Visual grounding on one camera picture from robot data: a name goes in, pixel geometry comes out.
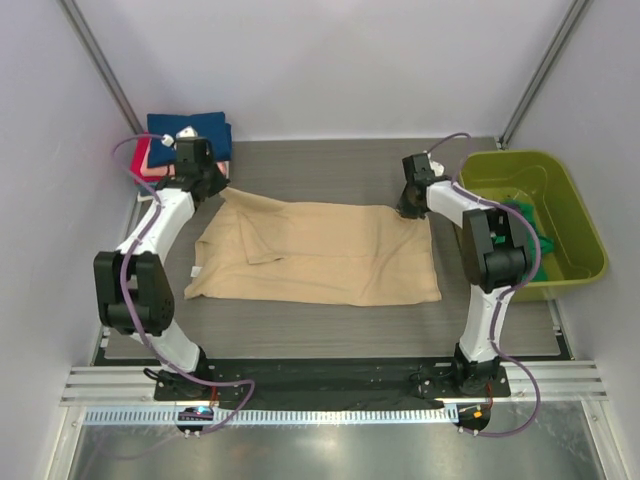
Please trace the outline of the beige t shirt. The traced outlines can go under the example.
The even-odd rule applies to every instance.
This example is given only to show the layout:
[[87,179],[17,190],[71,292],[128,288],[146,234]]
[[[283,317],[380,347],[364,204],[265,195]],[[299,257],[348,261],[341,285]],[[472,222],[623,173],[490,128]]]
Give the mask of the beige t shirt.
[[438,302],[430,224],[388,206],[285,202],[227,188],[195,243],[188,299],[359,307]]

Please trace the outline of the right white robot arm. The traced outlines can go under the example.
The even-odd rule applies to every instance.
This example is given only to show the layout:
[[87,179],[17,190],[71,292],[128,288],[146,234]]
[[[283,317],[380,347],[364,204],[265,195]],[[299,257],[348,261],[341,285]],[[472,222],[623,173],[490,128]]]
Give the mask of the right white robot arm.
[[508,305],[539,265],[528,242],[535,232],[522,214],[449,179],[427,152],[403,158],[402,166],[406,184],[397,205],[399,214],[424,219],[436,213],[461,230],[460,253],[471,297],[449,380],[464,396],[481,395],[498,379]]

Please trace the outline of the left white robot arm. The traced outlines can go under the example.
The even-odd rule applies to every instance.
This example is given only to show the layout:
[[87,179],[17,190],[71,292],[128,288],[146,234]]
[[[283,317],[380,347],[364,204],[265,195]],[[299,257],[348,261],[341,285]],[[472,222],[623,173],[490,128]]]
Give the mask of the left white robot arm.
[[94,258],[94,281],[101,323],[144,345],[166,370],[178,375],[177,387],[188,398],[204,398],[215,385],[203,349],[175,320],[175,299],[165,260],[178,234],[201,203],[224,190],[229,180],[218,167],[211,142],[187,128],[180,135],[159,136],[174,150],[173,173],[153,188],[133,178],[152,203],[117,249]]

